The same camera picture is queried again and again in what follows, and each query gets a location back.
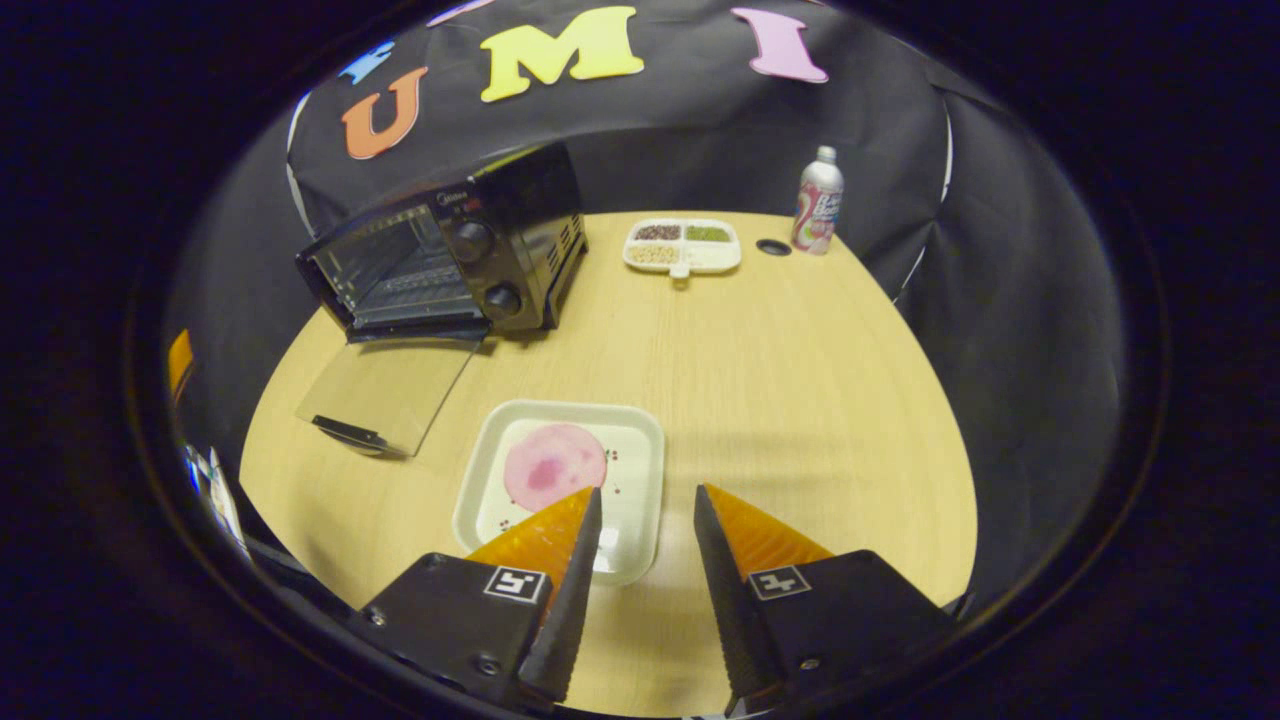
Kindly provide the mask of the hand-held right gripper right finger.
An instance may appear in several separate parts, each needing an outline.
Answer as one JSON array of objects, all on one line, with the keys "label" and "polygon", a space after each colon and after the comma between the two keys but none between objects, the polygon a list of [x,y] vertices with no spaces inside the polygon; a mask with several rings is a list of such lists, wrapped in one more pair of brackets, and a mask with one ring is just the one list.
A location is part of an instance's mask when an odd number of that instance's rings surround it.
[{"label": "hand-held right gripper right finger", "polygon": [[955,618],[870,550],[836,553],[713,484],[694,530],[731,716],[877,682],[954,634]]}]

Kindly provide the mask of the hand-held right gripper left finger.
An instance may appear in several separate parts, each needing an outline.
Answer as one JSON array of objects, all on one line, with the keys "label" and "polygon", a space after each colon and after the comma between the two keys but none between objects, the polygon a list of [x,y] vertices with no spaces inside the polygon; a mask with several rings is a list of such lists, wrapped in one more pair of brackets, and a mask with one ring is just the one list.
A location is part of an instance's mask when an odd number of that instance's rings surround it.
[{"label": "hand-held right gripper left finger", "polygon": [[602,492],[577,491],[465,559],[426,553],[351,620],[393,661],[502,708],[567,697],[602,532]]}]

